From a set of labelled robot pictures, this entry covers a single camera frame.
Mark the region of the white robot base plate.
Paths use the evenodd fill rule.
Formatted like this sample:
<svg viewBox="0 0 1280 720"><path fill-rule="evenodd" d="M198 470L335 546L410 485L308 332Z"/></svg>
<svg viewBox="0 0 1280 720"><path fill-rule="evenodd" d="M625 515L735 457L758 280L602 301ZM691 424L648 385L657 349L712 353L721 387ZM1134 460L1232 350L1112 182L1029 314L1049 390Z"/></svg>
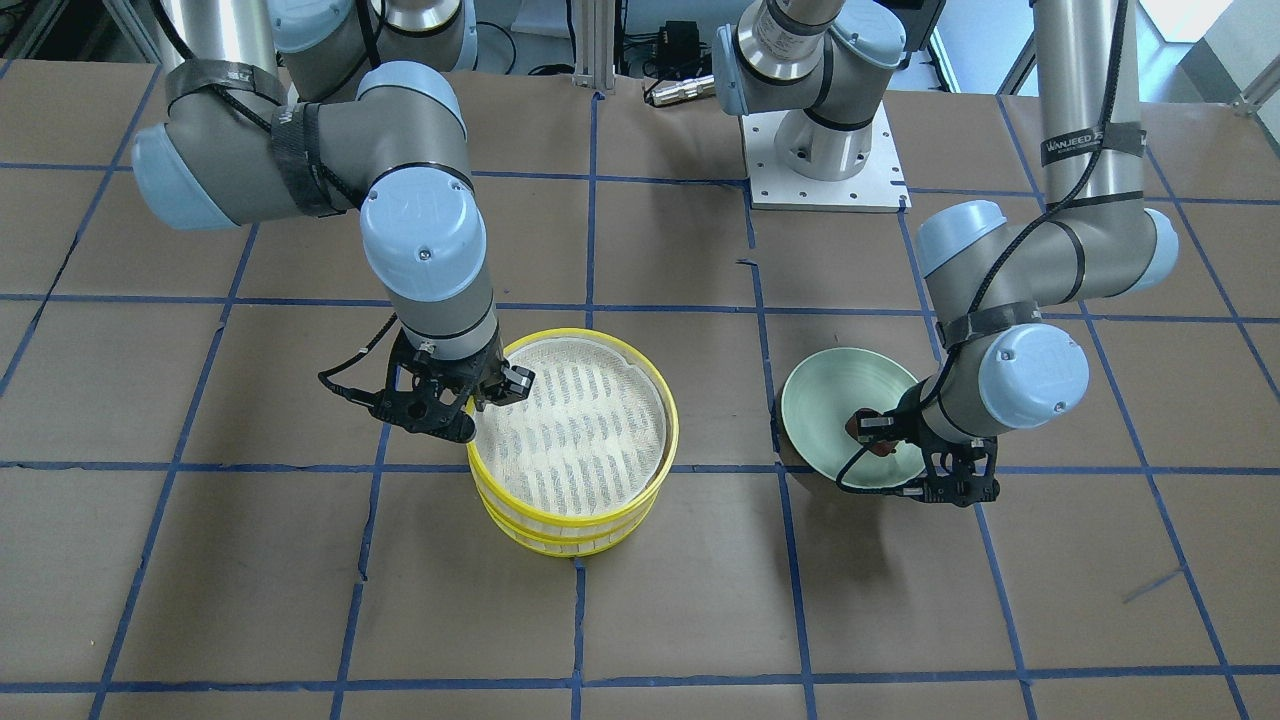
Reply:
<svg viewBox="0 0 1280 720"><path fill-rule="evenodd" d="M850 132L819 126L803 110L740 122L756 210L896 213L913 205L883 106Z"/></svg>

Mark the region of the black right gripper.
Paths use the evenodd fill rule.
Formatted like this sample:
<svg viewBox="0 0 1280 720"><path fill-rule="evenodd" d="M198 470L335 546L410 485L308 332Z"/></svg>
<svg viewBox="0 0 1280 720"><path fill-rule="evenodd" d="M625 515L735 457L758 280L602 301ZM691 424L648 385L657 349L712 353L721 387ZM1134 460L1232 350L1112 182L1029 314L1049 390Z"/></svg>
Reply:
<svg viewBox="0 0 1280 720"><path fill-rule="evenodd" d="M476 436L467 404L502 407L529 398L536 373L511 364L495 334L477 352L442 360L399 334L392 347L387 387L372 395L370 415L410 433L466 445Z"/></svg>

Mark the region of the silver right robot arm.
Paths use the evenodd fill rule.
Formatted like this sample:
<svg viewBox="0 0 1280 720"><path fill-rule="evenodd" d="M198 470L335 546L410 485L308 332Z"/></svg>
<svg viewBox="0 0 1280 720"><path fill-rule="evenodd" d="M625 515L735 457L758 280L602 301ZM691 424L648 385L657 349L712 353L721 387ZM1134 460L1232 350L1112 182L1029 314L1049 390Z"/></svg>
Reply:
<svg viewBox="0 0 1280 720"><path fill-rule="evenodd" d="M134 138L150 210L179 231L360 214L399 333L383 389L320 382L411 433L467 443L472 410L526 400L502 352L465 119L444 70L474 55L463 1L155 1L166 120Z"/></svg>

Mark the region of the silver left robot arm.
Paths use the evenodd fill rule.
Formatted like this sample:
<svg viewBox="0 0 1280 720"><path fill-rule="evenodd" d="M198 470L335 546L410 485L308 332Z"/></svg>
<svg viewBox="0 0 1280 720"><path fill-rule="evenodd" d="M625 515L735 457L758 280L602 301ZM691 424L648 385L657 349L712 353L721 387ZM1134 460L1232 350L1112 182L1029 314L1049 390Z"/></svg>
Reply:
<svg viewBox="0 0 1280 720"><path fill-rule="evenodd" d="M1023 225L996 202L928 218L916 259L943 350L924 380L886 357L833 348L781 396L804 461L840 489L966 507L998 495L998 438L1073 409L1091 373L1046 307L1137 292L1178 260L1171 222L1146 206L1146 132L1125 1L1034 1L1047 92L1044 211ZM874 1L754 1L710 44L722 109L742 120L751 190L796 202L850 190L888 141L881 114L905 58L900 19Z"/></svg>

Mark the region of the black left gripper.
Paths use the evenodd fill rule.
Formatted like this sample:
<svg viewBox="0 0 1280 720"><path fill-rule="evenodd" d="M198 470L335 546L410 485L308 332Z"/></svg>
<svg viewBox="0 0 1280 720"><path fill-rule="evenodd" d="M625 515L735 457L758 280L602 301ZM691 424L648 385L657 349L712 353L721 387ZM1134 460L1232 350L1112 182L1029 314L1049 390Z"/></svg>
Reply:
<svg viewBox="0 0 1280 720"><path fill-rule="evenodd" d="M852 487L852 492L899 496L923 503L954 503L959 507L996 501L1000 493L1000 483L995 475L998 441L974 438L956 443L941 438L925 424L920 392L920 386L910 388L899 406L886 414L896 420L901 438L899 445L909 442L920 450L925 462L924 471L888 488ZM861 447L852 455L852 461L856 462L867 454L869 452Z"/></svg>

